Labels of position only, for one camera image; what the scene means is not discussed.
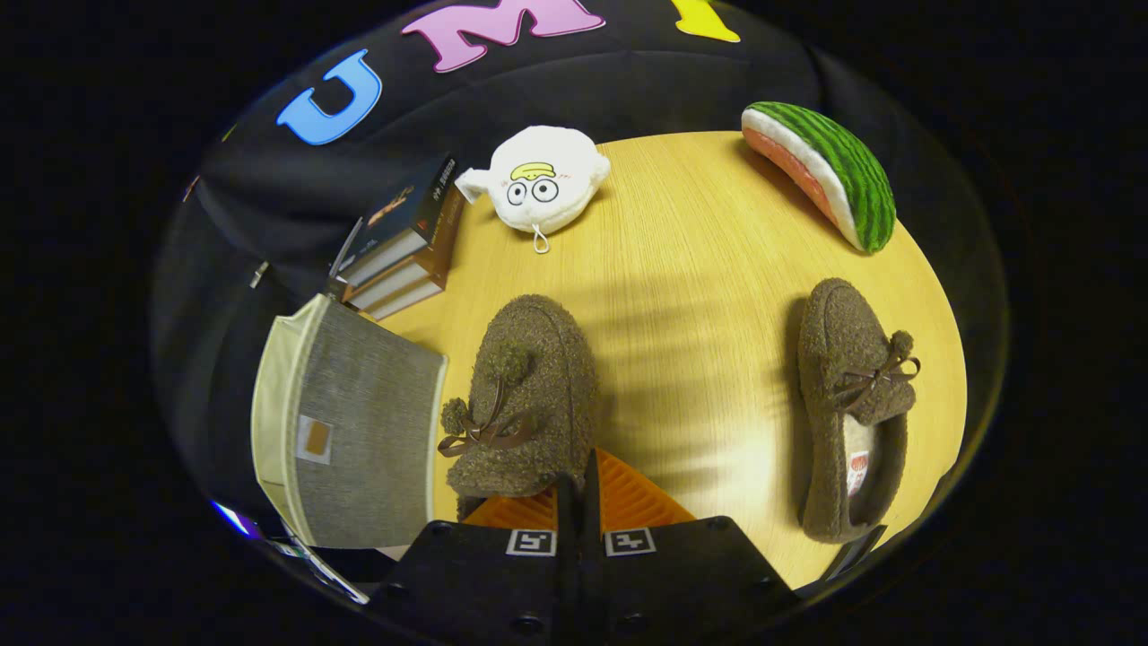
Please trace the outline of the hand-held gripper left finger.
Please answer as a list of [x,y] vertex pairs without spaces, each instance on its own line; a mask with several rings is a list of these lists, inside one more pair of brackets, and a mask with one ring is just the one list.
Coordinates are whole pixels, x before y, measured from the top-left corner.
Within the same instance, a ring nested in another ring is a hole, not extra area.
[[557,482],[554,531],[428,523],[372,598],[417,645],[558,645],[577,628],[575,490]]

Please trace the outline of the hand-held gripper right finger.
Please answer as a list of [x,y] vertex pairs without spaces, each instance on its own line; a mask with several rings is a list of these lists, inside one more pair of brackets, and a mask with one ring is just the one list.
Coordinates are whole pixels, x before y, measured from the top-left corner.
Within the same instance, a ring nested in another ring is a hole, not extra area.
[[585,484],[581,597],[595,643],[740,645],[796,613],[796,592],[734,519],[693,517],[602,449]]

